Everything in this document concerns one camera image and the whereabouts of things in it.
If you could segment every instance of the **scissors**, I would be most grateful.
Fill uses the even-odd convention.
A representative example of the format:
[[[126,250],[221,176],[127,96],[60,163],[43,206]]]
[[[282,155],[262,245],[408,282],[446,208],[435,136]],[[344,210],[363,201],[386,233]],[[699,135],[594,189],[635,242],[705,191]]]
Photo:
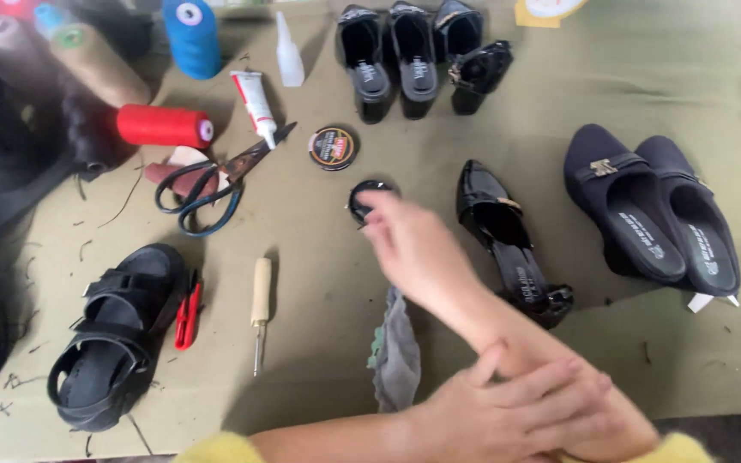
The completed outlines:
[[[293,131],[295,126],[296,122],[293,122],[282,127],[281,129],[273,133],[273,139],[276,140],[277,144],[279,142],[282,142],[285,138],[287,138],[288,134]],[[248,148],[244,151],[244,153],[240,154],[237,157],[234,157],[231,161],[225,163],[224,165],[219,165],[209,160],[199,162],[197,164],[186,165],[180,170],[174,171],[173,173],[165,177],[163,181],[161,181],[161,183],[157,187],[157,192],[156,195],[153,197],[153,200],[156,202],[156,205],[157,207],[159,207],[159,210],[161,212],[168,214],[179,214],[178,222],[179,228],[182,233],[188,235],[189,237],[208,237],[211,234],[218,232],[222,226],[225,226],[225,224],[231,221],[233,213],[236,212],[236,206],[239,205],[239,200],[242,195],[242,178],[248,172],[252,171],[252,169],[270,152],[271,149],[268,147],[268,143],[263,140]],[[168,208],[162,205],[161,196],[163,193],[165,193],[166,189],[173,186],[174,182],[176,182],[176,180],[179,179],[182,175],[200,170],[205,170],[205,172],[202,174],[201,177],[199,177],[198,180],[196,180],[196,183],[193,184],[190,193],[184,197],[179,207]],[[199,195],[201,194],[202,190],[205,188],[208,182],[210,182],[211,178],[213,178],[215,175],[218,175],[220,171],[228,175],[228,180],[231,182],[231,185],[212,195],[200,198]],[[224,214],[222,214],[221,218],[216,223],[211,226],[207,226],[200,231],[193,231],[187,225],[185,225],[185,221],[188,220],[188,218],[190,218],[192,215],[196,214],[196,212],[199,211],[201,207],[218,201],[219,199],[224,198],[227,195],[231,195],[231,203],[227,206],[227,210]]]

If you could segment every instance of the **gray cloth rag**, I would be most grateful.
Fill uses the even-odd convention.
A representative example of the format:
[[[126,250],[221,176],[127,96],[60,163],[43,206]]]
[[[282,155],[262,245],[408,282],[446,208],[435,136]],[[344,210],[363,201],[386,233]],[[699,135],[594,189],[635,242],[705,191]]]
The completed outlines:
[[[380,413],[393,413],[413,405],[422,378],[419,344],[407,316],[405,296],[391,287],[387,297],[385,321],[375,331],[376,340],[368,358],[375,371],[373,385]]]

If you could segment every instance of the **glue tube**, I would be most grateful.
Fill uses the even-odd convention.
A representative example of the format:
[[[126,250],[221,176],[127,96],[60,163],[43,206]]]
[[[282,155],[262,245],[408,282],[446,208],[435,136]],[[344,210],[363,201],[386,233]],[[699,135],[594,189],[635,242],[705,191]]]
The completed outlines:
[[[268,142],[270,149],[276,149],[276,142],[273,141],[276,121],[270,114],[268,100],[262,88],[262,72],[231,71],[231,77],[236,88],[239,89],[244,107],[248,109],[250,121],[253,122],[253,130]]]

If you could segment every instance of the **work table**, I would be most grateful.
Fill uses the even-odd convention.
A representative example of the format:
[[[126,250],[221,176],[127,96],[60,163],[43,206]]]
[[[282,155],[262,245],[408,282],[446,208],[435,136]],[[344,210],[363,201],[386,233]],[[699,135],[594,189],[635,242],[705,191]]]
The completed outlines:
[[[218,158],[259,141],[231,70],[265,72],[280,103],[275,115],[299,125],[245,177],[233,220],[207,239],[181,236],[175,216],[154,206],[155,185],[139,180],[140,165],[160,162],[168,147],[143,147],[84,184],[87,200],[70,179],[42,201],[22,227],[12,264],[21,288],[12,322],[24,336],[0,374],[0,460],[78,459],[86,448],[93,457],[169,454],[220,429],[252,433],[375,412],[365,362],[388,283],[343,208],[348,191],[377,174],[392,179],[406,198],[437,210],[498,289],[494,262],[455,219],[456,180],[468,158],[487,165],[522,205],[546,276],[575,289],[577,310],[553,332],[560,340],[653,418],[741,413],[741,307],[714,300],[693,314],[685,308],[690,294],[612,274],[599,232],[568,198],[561,173],[570,137],[585,123],[602,124],[630,148],[668,136],[715,192],[741,263],[741,3],[591,0],[561,29],[518,28],[511,5],[480,5],[489,4],[488,37],[511,40],[515,62],[470,117],[453,115],[453,88],[445,85],[424,120],[406,120],[396,103],[381,123],[362,124],[333,53],[332,13],[341,4],[281,6],[310,74],[301,88],[281,87],[270,22],[222,26],[229,63],[208,81],[187,78],[166,58],[137,63],[149,79],[166,68],[155,104],[208,111]],[[361,140],[344,171],[325,172],[307,154],[309,137],[329,123],[352,126]],[[219,214],[203,211],[200,220]],[[44,376],[72,338],[67,328],[81,315],[82,291],[156,241],[202,269],[197,340],[176,351],[171,327],[156,381],[130,414],[139,433],[127,417],[92,437],[69,432]],[[277,262],[275,315],[263,374],[254,379],[250,302],[253,265],[263,256]],[[412,312],[424,398],[473,353],[437,320]]]

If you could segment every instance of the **wooden handle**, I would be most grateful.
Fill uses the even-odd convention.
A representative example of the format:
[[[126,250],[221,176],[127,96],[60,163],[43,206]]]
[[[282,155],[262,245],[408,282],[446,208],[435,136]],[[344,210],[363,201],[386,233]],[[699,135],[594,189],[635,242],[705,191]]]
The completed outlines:
[[[253,308],[250,309],[250,325],[264,325],[270,318],[270,279],[272,271],[270,259],[262,257],[256,261],[253,273]]]

